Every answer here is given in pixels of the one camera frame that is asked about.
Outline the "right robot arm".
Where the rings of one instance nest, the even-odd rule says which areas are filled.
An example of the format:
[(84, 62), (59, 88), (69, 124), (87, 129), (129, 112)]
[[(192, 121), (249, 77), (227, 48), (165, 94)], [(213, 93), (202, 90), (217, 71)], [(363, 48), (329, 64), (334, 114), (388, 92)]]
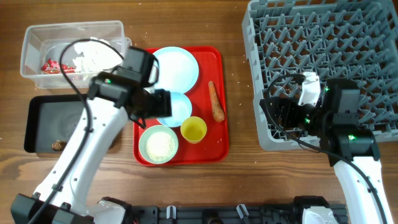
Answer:
[(300, 126), (319, 137), (319, 146), (306, 146), (327, 154), (352, 223), (392, 223), (376, 138), (372, 131), (359, 128), (360, 90), (356, 82), (329, 79), (323, 90), (320, 106), (316, 102), (271, 97), (269, 91), (259, 104), (268, 123), (282, 133), (286, 128)]

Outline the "brown food lump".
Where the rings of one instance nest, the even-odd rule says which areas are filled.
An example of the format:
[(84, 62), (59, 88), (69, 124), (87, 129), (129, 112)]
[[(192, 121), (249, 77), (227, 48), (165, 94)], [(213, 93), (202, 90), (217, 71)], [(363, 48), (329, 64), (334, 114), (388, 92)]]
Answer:
[(66, 142), (66, 141), (59, 141), (59, 140), (57, 140), (57, 141), (55, 141), (55, 142), (52, 144), (52, 149), (53, 149), (54, 151), (60, 152), (60, 151), (63, 151), (63, 150), (66, 148), (66, 145), (67, 145), (67, 142)]

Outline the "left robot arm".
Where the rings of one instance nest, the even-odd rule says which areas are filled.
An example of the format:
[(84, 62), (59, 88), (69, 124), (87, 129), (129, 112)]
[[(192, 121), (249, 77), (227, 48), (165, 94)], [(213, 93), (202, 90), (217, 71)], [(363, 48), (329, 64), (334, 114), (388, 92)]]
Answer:
[(147, 88), (159, 79), (160, 63), (150, 52), (130, 47), (121, 65), (90, 81), (83, 111), (56, 165), (33, 195), (18, 194), (11, 206), (16, 223), (138, 223), (132, 205), (105, 197), (86, 206), (93, 177), (129, 121), (172, 114), (170, 92)]

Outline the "light blue bowl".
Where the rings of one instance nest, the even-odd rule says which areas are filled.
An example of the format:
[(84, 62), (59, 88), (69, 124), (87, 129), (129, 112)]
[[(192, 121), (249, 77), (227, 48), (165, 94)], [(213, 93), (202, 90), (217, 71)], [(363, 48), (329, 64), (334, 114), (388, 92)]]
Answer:
[(166, 118), (158, 118), (158, 122), (170, 128), (176, 128), (192, 115), (192, 103), (183, 93), (171, 92), (172, 115)]

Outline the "yellow cup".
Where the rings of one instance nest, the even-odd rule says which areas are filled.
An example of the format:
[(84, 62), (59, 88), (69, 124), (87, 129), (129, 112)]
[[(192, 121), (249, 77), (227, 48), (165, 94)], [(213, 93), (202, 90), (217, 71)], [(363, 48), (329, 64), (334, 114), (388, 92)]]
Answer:
[(182, 123), (180, 132), (189, 143), (197, 144), (206, 136), (207, 125), (200, 117), (191, 116)]

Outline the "red snack wrapper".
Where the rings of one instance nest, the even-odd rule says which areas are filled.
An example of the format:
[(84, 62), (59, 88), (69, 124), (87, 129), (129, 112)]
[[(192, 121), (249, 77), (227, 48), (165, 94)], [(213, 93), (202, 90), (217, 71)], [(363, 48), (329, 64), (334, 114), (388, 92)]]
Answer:
[(41, 71), (46, 74), (58, 74), (61, 73), (61, 69), (65, 73), (75, 73), (75, 67), (59, 64), (57, 61), (51, 59), (48, 59), (41, 67)]

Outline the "white rice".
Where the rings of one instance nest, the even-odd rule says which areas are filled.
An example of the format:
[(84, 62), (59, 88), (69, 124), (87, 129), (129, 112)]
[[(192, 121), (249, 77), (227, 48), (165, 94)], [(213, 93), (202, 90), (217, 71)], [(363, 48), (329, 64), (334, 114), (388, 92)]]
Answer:
[(170, 158), (174, 153), (174, 149), (174, 139), (170, 134), (163, 131), (151, 134), (145, 143), (147, 155), (156, 162)]

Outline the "green bowl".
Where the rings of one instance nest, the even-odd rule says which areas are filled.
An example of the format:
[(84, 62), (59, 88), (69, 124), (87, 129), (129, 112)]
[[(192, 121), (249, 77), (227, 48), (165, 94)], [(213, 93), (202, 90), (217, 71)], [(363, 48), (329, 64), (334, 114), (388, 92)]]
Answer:
[(139, 138), (139, 153), (149, 164), (165, 164), (176, 155), (179, 147), (176, 133), (169, 127), (155, 125)]

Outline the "orange carrot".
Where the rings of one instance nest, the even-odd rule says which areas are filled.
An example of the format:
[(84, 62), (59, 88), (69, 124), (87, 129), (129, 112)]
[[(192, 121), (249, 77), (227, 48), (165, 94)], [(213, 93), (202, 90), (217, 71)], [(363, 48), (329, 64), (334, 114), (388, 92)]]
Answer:
[(225, 119), (225, 115), (218, 100), (215, 85), (212, 81), (209, 81), (208, 88), (209, 88), (213, 118), (217, 122), (222, 122)]

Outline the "white napkin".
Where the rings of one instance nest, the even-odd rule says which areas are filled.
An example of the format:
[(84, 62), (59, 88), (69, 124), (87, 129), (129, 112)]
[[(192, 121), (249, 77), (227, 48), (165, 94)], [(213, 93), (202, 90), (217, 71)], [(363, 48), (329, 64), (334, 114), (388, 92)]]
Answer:
[[(73, 46), (75, 52), (79, 55), (79, 57), (73, 59), (76, 73), (97, 73), (109, 70), (123, 61), (114, 50), (95, 42), (99, 39), (96, 37), (91, 37), (91, 39), (92, 41), (80, 42)], [(99, 41), (109, 45), (109, 42), (104, 39)]]

